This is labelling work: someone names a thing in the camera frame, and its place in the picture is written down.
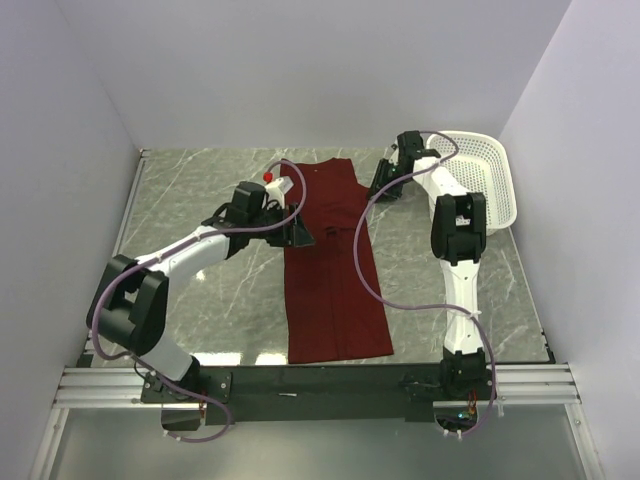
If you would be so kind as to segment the dark red t-shirt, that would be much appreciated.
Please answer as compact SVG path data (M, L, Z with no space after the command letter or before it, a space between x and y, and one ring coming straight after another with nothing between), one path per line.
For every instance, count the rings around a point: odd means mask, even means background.
M284 165L291 179L302 175L285 196L302 202L301 218L312 246L284 251L284 296L291 364L367 359L393 354L377 269L360 217L367 189L351 160Z

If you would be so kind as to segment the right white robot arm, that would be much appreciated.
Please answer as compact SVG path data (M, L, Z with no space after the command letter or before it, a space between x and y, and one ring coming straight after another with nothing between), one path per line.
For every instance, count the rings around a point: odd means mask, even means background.
M403 186L413 180L433 204L430 244L444 278L443 309L448 322L438 387L447 397L460 399L488 378L484 344L476 325L487 205L483 193L470 191L445 168L444 163L459 153L455 141L444 133L434 135L449 142L452 151L443 155L427 148L423 133L417 130L399 134L391 157L378 162L367 199L371 204L396 200Z

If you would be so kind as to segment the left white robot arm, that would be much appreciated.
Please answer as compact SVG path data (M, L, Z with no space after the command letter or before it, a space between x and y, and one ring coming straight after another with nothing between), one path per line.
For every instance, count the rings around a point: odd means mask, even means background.
M156 371L176 401L186 402L203 393L199 361L166 330L169 296L198 272L230 259L254 239L276 248L313 245L300 204L286 200L294 185L288 176L264 185L242 181L230 201L183 239L137 258L114 256L87 314L93 338L120 346Z

